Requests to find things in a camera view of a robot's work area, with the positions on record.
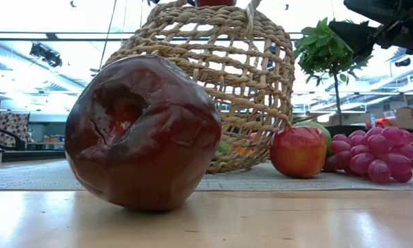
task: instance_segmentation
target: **wicker basket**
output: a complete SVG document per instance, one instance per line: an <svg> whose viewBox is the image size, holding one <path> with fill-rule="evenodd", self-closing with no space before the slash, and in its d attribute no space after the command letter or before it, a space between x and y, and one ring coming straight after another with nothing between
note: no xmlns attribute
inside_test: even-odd
<svg viewBox="0 0 413 248"><path fill-rule="evenodd" d="M260 1L252 0L245 10L183 7L187 0L159 4L106 62L157 54L204 87L220 111L222 141L231 148L230 153L215 153L208 173L248 169L266 161L273 132L292 121L292 43L281 26L255 10ZM199 42L202 37L208 42ZM219 45L223 40L226 45ZM254 45L256 40L264 43L263 51ZM247 49L236 48L237 43ZM268 69L270 61L273 66Z"/></svg>

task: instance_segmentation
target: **wrinkled apple skin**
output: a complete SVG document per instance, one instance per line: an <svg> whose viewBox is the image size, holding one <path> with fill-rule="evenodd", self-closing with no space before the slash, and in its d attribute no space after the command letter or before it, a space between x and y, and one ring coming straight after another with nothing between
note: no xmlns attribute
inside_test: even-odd
<svg viewBox="0 0 413 248"><path fill-rule="evenodd" d="M65 150L97 197L164 211L193 192L220 136L220 117L199 85L162 57L138 55L108 65L79 96Z"/></svg>
<svg viewBox="0 0 413 248"><path fill-rule="evenodd" d="M237 0L195 0L196 7L203 6L235 6Z"/></svg>
<svg viewBox="0 0 413 248"><path fill-rule="evenodd" d="M326 139L315 127L292 127L274 134L270 158L286 176L311 178L324 166Z"/></svg>

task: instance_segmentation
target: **wooden table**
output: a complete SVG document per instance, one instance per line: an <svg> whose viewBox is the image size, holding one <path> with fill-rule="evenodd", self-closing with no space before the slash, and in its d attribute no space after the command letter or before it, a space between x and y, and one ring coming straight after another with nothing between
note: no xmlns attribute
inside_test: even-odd
<svg viewBox="0 0 413 248"><path fill-rule="evenodd" d="M166 214L87 192L0 192L0 248L413 248L413 192L195 192Z"/></svg>

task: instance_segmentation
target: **apple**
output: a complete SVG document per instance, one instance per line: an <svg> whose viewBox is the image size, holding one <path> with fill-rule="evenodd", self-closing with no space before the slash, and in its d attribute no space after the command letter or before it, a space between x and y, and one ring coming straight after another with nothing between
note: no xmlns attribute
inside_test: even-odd
<svg viewBox="0 0 413 248"><path fill-rule="evenodd" d="M203 6L235 6L237 0L195 0L196 7Z"/></svg>
<svg viewBox="0 0 413 248"><path fill-rule="evenodd" d="M311 178L324 166L326 137L316 127L292 127L274 134L270 158L280 173Z"/></svg>
<svg viewBox="0 0 413 248"><path fill-rule="evenodd" d="M113 62L67 118L65 150L76 179L103 200L170 210L200 182L221 137L208 94L156 55Z"/></svg>

